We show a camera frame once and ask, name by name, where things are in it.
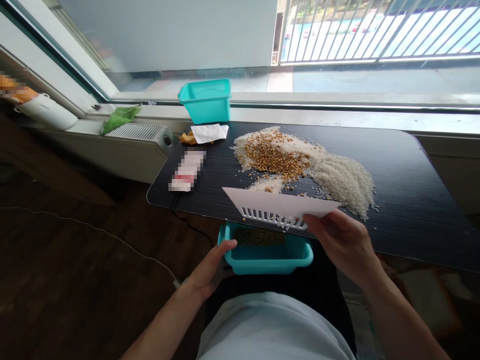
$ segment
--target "car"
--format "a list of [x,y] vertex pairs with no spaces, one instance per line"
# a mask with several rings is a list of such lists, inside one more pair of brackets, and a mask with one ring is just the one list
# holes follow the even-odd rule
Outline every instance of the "car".
[[305,30],[305,31],[303,32],[303,38],[304,38],[304,39],[307,39],[309,36],[315,36],[315,31],[312,31],[312,32],[310,33],[310,30]]
[[[367,14],[367,16],[365,16],[365,19],[363,19],[363,21],[361,22],[363,24],[361,29],[362,33],[369,33],[371,31],[377,30],[383,18],[385,17],[384,14],[377,14],[375,16],[374,14],[375,13],[372,12]],[[355,23],[351,29],[351,32],[356,33],[359,30],[361,23]]]

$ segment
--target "black table mat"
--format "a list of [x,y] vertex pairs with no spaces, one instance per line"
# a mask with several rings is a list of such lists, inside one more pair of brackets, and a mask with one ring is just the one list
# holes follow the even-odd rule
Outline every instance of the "black table mat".
[[[234,140],[275,124],[229,122],[226,140],[204,144],[205,167],[195,191],[168,191],[177,165],[190,145],[178,143],[147,193],[156,206],[282,231],[277,225],[243,221],[222,187],[245,189],[253,182],[230,149]],[[375,203],[365,222],[375,251],[441,266],[480,272],[480,237],[438,176],[418,141],[399,130],[331,126],[279,125],[280,131],[323,145],[329,153],[360,162],[376,185]],[[305,178],[293,191],[316,195],[316,184]],[[313,238],[308,231],[290,229],[294,235]]]

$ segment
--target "radiator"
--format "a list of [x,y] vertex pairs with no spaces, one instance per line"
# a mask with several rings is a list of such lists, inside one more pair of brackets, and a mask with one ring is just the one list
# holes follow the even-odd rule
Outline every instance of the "radiator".
[[40,130],[63,148],[121,178],[151,184],[174,145],[166,126],[128,123],[99,136],[103,122],[78,120],[67,131]]

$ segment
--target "pile of rice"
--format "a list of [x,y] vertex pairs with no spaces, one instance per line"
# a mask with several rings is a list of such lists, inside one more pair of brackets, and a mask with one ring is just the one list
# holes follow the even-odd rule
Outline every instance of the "pile of rice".
[[[252,169],[254,163],[245,149],[247,142],[258,138],[260,133],[278,131],[278,126],[268,127],[235,139],[234,146],[231,149],[234,151],[243,172]],[[369,207],[376,209],[373,195],[375,185],[370,173],[359,162],[349,157],[330,154],[319,144],[308,142],[293,135],[283,135],[284,139],[287,137],[289,140],[278,141],[275,145],[278,145],[285,154],[294,152],[307,156],[309,166],[303,171],[305,175],[312,178],[330,198],[341,202],[344,207],[348,208],[353,214],[360,216],[364,221],[368,219],[367,211]],[[269,188],[273,190],[273,193],[278,194],[285,182],[278,176],[261,177],[249,190],[265,191],[266,188]]]

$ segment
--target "teal plastic container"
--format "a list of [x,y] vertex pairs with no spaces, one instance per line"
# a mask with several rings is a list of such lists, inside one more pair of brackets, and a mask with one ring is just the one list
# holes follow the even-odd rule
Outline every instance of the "teal plastic container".
[[197,125],[230,121],[231,97],[229,79],[189,82],[178,93],[178,101]]
[[[230,240],[238,227],[250,228],[234,222],[220,227],[218,245]],[[237,246],[225,254],[225,261],[237,275],[291,274],[298,267],[309,266],[314,259],[310,240],[285,234],[285,244],[270,246]]]

